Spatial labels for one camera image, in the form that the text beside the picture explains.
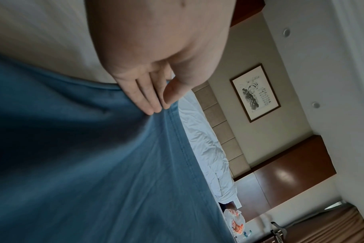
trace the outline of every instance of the beige headboard panel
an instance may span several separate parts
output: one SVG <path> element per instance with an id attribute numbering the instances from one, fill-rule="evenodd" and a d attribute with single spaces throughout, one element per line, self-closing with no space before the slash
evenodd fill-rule
<path id="1" fill-rule="evenodd" d="M 209 83 L 204 82 L 195 87 L 193 92 L 205 113 L 207 121 L 213 128 L 225 151 L 226 157 L 229 160 L 232 177 L 237 177 L 250 170 L 250 166 L 239 147 L 237 139 L 235 138 Z"/>

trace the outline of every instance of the plastic bag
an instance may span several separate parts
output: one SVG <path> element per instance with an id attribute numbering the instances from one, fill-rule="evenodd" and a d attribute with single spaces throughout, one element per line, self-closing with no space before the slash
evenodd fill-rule
<path id="1" fill-rule="evenodd" d="M 233 236 L 243 235 L 244 226 L 246 224 L 245 218 L 242 216 L 241 211 L 226 209 L 223 212 L 226 223 L 233 233 Z"/>

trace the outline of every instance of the picture frame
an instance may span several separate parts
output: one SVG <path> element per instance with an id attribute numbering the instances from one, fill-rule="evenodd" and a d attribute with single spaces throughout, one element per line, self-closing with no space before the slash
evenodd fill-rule
<path id="1" fill-rule="evenodd" d="M 261 63 L 230 79 L 230 83 L 251 123 L 281 107 Z"/>

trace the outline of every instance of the white bed sheet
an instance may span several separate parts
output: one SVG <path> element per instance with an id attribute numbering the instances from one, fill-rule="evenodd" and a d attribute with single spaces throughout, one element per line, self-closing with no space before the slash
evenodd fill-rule
<path id="1" fill-rule="evenodd" d="M 194 93 L 189 91 L 179 100 L 178 107 L 191 148 L 217 202 L 233 201 L 240 208 L 229 161 Z"/>

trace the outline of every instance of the hand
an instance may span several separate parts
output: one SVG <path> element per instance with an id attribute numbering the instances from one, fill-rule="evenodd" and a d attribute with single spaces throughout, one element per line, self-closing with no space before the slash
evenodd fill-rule
<path id="1" fill-rule="evenodd" d="M 206 81 L 226 44 L 235 0 L 86 0 L 103 67 L 146 114 Z M 176 77 L 166 84 L 174 71 Z"/>

